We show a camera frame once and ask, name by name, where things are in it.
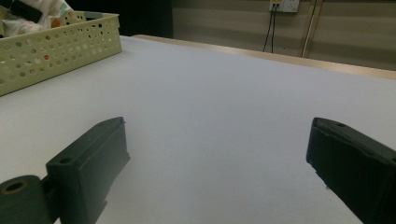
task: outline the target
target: dark background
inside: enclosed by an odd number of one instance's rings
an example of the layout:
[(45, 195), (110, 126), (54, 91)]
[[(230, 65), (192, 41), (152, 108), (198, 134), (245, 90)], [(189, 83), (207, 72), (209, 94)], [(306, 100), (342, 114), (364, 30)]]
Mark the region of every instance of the dark background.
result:
[(120, 14), (121, 35), (173, 37), (172, 0), (66, 0), (74, 10)]

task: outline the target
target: black cable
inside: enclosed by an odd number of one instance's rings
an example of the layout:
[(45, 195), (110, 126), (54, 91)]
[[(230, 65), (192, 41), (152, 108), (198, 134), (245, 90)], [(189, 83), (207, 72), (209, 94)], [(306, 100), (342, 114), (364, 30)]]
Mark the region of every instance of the black cable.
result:
[(273, 8), (271, 9), (271, 17), (270, 17), (270, 24), (268, 25), (267, 37), (265, 37), (265, 43), (264, 43), (264, 48), (262, 49), (262, 52), (265, 52), (265, 46), (267, 46), (268, 35), (270, 34), (270, 30), (271, 30), (272, 17), (274, 15), (274, 8), (275, 7), (273, 5)]
[(271, 39), (271, 53), (274, 53), (274, 33), (275, 33), (276, 9), (277, 9), (277, 6), (275, 7), (275, 12), (274, 12), (273, 35), (272, 35), (272, 39)]

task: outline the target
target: plastic basket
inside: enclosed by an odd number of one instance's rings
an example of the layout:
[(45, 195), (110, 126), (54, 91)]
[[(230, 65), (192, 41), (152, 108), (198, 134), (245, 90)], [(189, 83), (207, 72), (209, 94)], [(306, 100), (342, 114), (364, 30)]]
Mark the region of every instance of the plastic basket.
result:
[(121, 52), (118, 15), (76, 14), (78, 23), (0, 39), (0, 96)]

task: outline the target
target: white table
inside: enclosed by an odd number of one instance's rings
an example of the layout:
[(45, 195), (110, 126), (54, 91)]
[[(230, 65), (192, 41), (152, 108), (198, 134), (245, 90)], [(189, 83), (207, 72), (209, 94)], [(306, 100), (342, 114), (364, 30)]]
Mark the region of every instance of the white table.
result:
[(310, 125), (335, 119), (396, 148), (395, 80), (121, 42), (121, 54), (0, 98), (0, 182), (43, 177), (91, 126), (123, 116), (132, 160), (98, 223), (360, 223), (305, 162)]

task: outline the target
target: electrical outlet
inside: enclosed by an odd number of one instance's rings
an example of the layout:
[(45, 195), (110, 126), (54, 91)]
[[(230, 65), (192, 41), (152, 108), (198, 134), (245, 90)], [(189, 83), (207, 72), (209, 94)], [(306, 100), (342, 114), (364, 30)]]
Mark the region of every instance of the electrical outlet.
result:
[(283, 2), (284, 0), (271, 0), (270, 1), (270, 11), (275, 9), (275, 6), (277, 5), (276, 11), (283, 11)]
[(283, 3), (283, 12), (297, 12), (300, 0), (285, 0)]

